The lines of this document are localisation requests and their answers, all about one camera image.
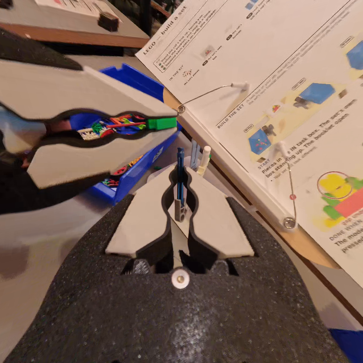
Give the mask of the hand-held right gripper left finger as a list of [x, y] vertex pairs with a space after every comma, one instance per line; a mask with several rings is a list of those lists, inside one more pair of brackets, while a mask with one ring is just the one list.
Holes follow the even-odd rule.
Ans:
[[176, 166], [139, 188], [105, 252], [126, 257], [166, 257], [172, 250], [171, 217]]

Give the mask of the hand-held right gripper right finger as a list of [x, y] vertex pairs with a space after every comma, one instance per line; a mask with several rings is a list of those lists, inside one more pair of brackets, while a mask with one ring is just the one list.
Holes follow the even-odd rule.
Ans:
[[189, 220], [188, 249], [196, 260], [254, 256], [228, 197], [191, 168], [185, 168]]

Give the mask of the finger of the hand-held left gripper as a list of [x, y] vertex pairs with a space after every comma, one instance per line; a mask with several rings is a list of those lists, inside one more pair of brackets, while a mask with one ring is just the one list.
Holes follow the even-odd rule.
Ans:
[[39, 189], [61, 185], [102, 174], [112, 174], [129, 161], [146, 154], [177, 132], [177, 128], [145, 134], [110, 135], [85, 141], [85, 147], [68, 142], [40, 146], [34, 153], [27, 173]]
[[76, 71], [1, 60], [1, 106], [26, 121], [50, 123], [78, 113], [149, 119], [176, 117], [159, 99], [85, 66]]

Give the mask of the blue rod piece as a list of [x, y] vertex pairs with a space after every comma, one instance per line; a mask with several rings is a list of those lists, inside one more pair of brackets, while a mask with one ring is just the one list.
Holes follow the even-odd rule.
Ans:
[[181, 207], [184, 207], [184, 148], [183, 147], [178, 147], [177, 167], [178, 167], [177, 200], [180, 201]]

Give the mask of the blue parts bin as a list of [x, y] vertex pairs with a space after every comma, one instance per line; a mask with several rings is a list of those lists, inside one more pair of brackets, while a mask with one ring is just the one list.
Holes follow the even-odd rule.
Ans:
[[[120, 68], [111, 66], [100, 70], [100, 72], [163, 101], [164, 86], [125, 63]], [[99, 120], [102, 119], [96, 115], [79, 114], [70, 118], [70, 125], [73, 129], [79, 130], [89, 128], [94, 122]], [[89, 192], [113, 206], [116, 205], [130, 192], [146, 171], [155, 164], [157, 159], [166, 152], [177, 138], [180, 130], [181, 126], [178, 124], [177, 132], [174, 135], [145, 153], [143, 158], [132, 169], [121, 176], [120, 184], [116, 191], [100, 182], [91, 187]]]

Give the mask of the white rod piece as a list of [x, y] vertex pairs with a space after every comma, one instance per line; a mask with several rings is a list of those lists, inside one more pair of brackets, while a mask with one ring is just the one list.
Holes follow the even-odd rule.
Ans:
[[200, 164], [198, 165], [197, 168], [197, 174], [200, 175], [201, 177], [204, 177], [210, 158], [211, 158], [211, 147], [205, 146], [202, 152], [202, 158]]

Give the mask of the green connector piece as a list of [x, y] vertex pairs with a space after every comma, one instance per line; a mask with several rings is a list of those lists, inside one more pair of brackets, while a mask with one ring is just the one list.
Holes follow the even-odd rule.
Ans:
[[161, 119], [147, 119], [146, 128], [148, 130], [166, 130], [177, 127], [176, 117], [172, 118], [161, 118]]

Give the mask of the pile of colourful construction pieces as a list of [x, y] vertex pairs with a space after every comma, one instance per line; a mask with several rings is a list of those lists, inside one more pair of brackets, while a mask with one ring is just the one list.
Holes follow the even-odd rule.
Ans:
[[[86, 141], [105, 138], [106, 136], [113, 134], [133, 135], [146, 128], [144, 121], [145, 119], [141, 118], [140, 116], [126, 115], [118, 118], [111, 118], [109, 120], [96, 121], [89, 128], [79, 129], [78, 133], [82, 139]], [[132, 169], [134, 165], [136, 165], [143, 158], [143, 156], [144, 155], [141, 155], [127, 163], [126, 165], [129, 165], [129, 170]], [[116, 191], [120, 184], [121, 176], [111, 175], [110, 177], [104, 179], [102, 184]]]

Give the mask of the small black box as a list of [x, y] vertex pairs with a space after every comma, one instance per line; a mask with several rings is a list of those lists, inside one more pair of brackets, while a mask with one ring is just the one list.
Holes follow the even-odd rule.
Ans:
[[109, 12], [101, 12], [97, 21], [99, 27], [113, 33], [119, 28], [119, 18]]

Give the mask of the printed paper stack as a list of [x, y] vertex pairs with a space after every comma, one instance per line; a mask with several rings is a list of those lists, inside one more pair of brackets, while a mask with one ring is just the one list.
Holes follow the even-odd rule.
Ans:
[[35, 0], [35, 3], [40, 7], [95, 18], [108, 13], [118, 19], [108, 4], [99, 0]]

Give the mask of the white document stand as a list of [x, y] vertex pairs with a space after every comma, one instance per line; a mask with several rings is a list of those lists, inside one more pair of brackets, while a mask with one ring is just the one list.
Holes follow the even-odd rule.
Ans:
[[278, 218], [281, 212], [270, 196], [248, 176], [243, 167], [213, 138], [197, 120], [185, 112], [178, 117], [184, 134], [194, 139], [201, 147], [212, 148], [211, 164], [243, 199], [243, 206], [265, 227], [277, 233], [298, 255], [325, 267], [341, 267], [301, 227], [290, 230], [282, 226]]

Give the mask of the printed instruction sheet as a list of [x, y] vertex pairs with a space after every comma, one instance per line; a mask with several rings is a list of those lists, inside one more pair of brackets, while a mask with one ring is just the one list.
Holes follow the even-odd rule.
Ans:
[[362, 1], [184, 1], [136, 54], [286, 229], [362, 287]]

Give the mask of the blue bin with papers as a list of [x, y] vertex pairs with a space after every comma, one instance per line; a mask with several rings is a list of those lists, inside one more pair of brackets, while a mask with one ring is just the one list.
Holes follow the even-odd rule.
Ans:
[[329, 331], [350, 362], [363, 362], [362, 330], [329, 329]]

